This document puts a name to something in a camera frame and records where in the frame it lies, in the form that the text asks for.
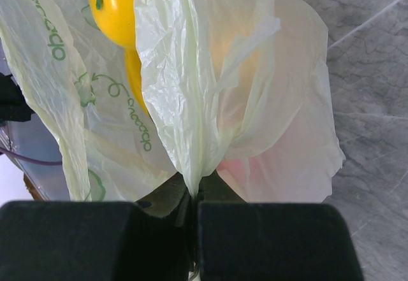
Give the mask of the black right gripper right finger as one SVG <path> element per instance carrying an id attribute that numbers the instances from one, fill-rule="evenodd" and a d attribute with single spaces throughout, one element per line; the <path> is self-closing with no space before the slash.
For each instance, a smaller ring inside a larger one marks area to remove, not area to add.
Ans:
<path id="1" fill-rule="evenodd" d="M 362 280 L 349 228 L 332 205 L 248 203 L 212 173 L 200 182 L 202 280 Z"/>

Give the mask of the pale green avocado plastic bag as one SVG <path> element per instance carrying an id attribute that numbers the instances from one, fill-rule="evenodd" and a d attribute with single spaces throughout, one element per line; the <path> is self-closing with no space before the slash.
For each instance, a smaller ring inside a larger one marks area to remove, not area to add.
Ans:
<path id="1" fill-rule="evenodd" d="M 136 201 L 217 171 L 244 200 L 322 202 L 344 154 L 328 28 L 304 0 L 130 0 L 142 108 L 95 0 L 1 0 L 1 41 L 74 201 Z"/>

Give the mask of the yellow orange fake mango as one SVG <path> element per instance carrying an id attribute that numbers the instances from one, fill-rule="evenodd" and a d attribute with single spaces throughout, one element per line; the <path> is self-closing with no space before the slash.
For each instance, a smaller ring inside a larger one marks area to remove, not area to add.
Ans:
<path id="1" fill-rule="evenodd" d="M 149 117 L 150 115 L 144 103 L 142 94 L 142 77 L 141 77 L 142 63 L 136 50 L 128 48 L 124 49 L 124 65 L 131 92 L 133 93 L 141 109 Z"/>

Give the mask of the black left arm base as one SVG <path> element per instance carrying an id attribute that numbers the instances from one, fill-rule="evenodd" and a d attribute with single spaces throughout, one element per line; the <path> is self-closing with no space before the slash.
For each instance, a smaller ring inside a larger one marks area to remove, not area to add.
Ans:
<path id="1" fill-rule="evenodd" d="M 1 73 L 1 125 L 3 122 L 27 122 L 33 110 L 28 106 L 20 87 L 13 81 L 13 75 Z"/>

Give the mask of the yellow fake lemon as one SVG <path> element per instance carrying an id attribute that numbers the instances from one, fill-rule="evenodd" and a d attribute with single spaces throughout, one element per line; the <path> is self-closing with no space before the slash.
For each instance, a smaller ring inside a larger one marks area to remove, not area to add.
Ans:
<path id="1" fill-rule="evenodd" d="M 136 48 L 134 0 L 89 0 L 99 30 L 123 48 Z"/>

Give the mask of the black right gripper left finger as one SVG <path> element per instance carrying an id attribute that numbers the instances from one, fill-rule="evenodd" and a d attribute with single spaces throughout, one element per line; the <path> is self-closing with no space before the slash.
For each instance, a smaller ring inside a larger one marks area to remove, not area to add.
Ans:
<path id="1" fill-rule="evenodd" d="M 134 203 L 6 203 L 1 279 L 187 280 L 190 200 L 175 175 Z"/>

